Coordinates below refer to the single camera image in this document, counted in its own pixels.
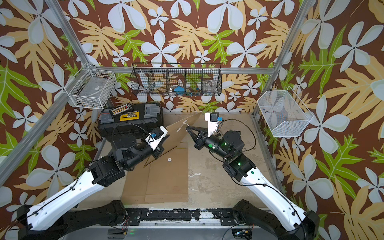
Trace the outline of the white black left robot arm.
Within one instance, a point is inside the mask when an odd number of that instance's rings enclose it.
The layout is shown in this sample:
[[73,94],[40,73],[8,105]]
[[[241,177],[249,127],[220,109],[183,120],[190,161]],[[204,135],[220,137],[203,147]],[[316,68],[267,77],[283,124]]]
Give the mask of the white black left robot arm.
[[126,172],[146,158],[157,159],[164,152],[163,143],[169,137],[164,127],[144,134],[141,144],[133,135],[116,137],[109,154],[90,163],[80,177],[67,187],[37,205],[23,205],[17,209],[19,240],[58,240],[61,237],[92,225],[123,223],[127,211],[121,201],[85,211],[71,209],[87,197],[123,178]]

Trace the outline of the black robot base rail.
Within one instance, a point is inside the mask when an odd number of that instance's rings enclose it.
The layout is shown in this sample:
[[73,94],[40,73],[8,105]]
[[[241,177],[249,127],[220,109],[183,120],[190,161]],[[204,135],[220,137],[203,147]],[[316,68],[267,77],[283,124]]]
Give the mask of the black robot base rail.
[[102,207],[69,211],[59,220],[59,240],[280,239],[285,229],[277,217],[241,200],[233,208],[125,208],[120,200]]

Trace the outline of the kraft file bag with string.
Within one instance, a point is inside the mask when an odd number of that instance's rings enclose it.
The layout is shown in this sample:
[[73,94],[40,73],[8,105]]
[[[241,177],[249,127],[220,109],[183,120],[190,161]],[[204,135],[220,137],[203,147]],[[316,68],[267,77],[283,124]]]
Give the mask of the kraft file bag with string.
[[145,162],[135,166],[133,171],[127,172],[123,193],[120,198],[124,205],[139,205],[145,203],[150,167]]

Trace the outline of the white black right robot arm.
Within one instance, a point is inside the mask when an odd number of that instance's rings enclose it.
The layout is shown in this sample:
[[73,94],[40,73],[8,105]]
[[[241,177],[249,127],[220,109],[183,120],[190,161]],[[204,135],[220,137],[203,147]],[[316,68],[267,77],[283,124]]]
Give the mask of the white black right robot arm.
[[209,135],[207,128],[187,127],[195,148],[207,148],[222,158],[223,169],[235,184],[247,187],[269,209],[268,212],[241,200],[234,207],[236,221],[258,226],[279,240],[313,240],[320,218],[305,211],[283,195],[243,153],[241,132],[228,131],[222,137]]

